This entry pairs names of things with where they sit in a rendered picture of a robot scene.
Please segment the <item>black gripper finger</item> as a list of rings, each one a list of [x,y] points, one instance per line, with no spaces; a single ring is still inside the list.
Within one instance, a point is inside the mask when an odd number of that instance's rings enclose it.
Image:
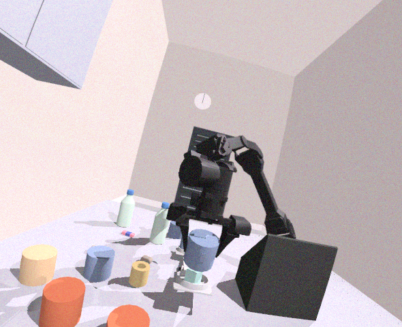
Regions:
[[[227,247],[228,244],[230,244],[235,238],[239,238],[239,234],[237,233],[231,233],[228,232],[223,225],[221,228],[221,236],[219,237],[219,247],[216,253],[216,258],[219,256],[219,254]]]
[[[181,227],[181,233],[183,236],[183,248],[184,248],[184,252],[186,252],[187,243],[188,243],[187,237],[188,237],[188,231],[189,231],[189,221],[188,221],[187,225],[182,224],[182,223],[177,223],[177,222],[176,222],[176,225]]]

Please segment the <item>beige cylinder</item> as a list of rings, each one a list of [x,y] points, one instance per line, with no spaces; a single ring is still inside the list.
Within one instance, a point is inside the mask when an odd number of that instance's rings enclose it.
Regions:
[[[19,282],[26,286],[40,286],[54,277],[57,249],[51,245],[34,245],[22,251]]]

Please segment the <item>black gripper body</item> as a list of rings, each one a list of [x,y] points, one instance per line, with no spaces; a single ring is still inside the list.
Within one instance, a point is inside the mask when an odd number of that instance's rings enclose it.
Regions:
[[[229,218],[224,217],[223,213],[228,201],[228,193],[226,191],[203,188],[198,212],[188,210],[186,205],[172,202],[170,203],[166,219],[185,225],[188,224],[189,219],[224,225],[228,232],[250,236],[251,224],[246,218],[235,215],[230,215]]]

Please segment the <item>orange cylinder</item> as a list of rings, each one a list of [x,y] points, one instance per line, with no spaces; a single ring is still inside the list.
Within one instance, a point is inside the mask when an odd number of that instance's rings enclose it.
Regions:
[[[148,313],[136,305],[121,305],[113,309],[106,327],[149,327]]]
[[[43,289],[39,326],[75,327],[80,321],[85,284],[75,277],[59,277]]]

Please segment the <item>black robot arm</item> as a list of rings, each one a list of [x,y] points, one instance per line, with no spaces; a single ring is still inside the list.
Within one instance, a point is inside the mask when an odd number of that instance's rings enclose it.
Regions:
[[[265,209],[266,234],[296,238],[292,222],[278,209],[277,203],[264,175],[264,155],[260,147],[244,135],[227,138],[217,133],[198,143],[197,150],[184,153],[179,168],[179,179],[185,186],[211,188],[229,192],[233,172],[237,169],[233,161],[217,161],[234,151],[235,160],[244,172],[251,176]],[[238,154],[236,151],[246,147],[248,150]],[[217,162],[216,162],[217,161]],[[287,234],[290,233],[290,234]]]

